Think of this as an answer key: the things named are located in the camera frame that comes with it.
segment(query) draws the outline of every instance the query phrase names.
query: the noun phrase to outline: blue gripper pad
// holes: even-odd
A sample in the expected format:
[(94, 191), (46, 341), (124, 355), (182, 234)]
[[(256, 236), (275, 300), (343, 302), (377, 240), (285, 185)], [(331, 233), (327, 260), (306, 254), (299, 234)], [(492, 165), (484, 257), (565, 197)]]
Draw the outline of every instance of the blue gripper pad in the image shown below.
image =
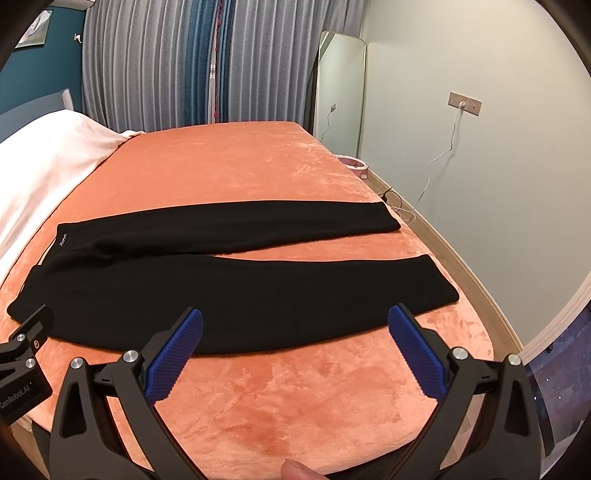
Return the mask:
[(400, 306), (388, 313), (390, 335), (402, 352), (423, 393), (441, 401), (447, 394), (446, 370), (436, 353), (431, 349), (416, 320), (408, 317)]
[(146, 370), (144, 393), (154, 403), (168, 397), (203, 335), (203, 317), (191, 310)]

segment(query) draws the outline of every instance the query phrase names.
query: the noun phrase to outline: white logo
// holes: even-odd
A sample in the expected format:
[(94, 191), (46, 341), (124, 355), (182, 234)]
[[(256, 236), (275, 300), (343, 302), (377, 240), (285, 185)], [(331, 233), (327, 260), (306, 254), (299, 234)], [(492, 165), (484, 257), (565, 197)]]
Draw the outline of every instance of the white logo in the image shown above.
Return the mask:
[(21, 398), (25, 393), (30, 392), (30, 391), (31, 391), (31, 386), (25, 385), (18, 392), (16, 392), (14, 395), (9, 395), (5, 401), (0, 402), (0, 408), (8, 407), (12, 402), (17, 400), (18, 398)]

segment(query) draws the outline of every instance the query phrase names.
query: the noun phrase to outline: teal wall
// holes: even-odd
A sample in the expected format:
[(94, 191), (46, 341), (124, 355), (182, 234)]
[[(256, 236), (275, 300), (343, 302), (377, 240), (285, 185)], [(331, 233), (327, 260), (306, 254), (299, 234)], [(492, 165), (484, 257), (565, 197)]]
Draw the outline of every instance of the teal wall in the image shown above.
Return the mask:
[(82, 111), (82, 35), (85, 12), (53, 10), (45, 45), (16, 49), (0, 72), (0, 113), (40, 96), (69, 88), (74, 108)]

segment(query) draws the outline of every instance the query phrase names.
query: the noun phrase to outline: pink bowl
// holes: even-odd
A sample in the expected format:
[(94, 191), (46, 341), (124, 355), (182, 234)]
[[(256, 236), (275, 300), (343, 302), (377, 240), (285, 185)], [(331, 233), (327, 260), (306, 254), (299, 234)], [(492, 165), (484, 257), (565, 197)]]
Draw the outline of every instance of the pink bowl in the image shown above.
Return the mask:
[(348, 169), (350, 169), (360, 179), (365, 180), (368, 177), (368, 165), (363, 160), (346, 155), (337, 155), (336, 158)]

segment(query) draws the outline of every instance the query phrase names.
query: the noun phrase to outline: black pants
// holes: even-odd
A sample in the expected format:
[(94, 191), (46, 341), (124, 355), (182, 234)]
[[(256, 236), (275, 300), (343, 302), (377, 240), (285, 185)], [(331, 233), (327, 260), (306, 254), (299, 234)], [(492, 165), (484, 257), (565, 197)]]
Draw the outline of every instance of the black pants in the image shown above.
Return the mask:
[[(383, 203), (238, 202), (134, 212), (57, 228), (8, 307), (24, 321), (53, 308), (51, 335), (96, 348), (141, 349), (188, 307), (202, 311), (196, 353), (268, 351), (386, 324), (459, 299), (428, 255), (393, 261), (250, 261), (224, 254), (400, 228)], [(348, 286), (358, 281), (359, 298)]]

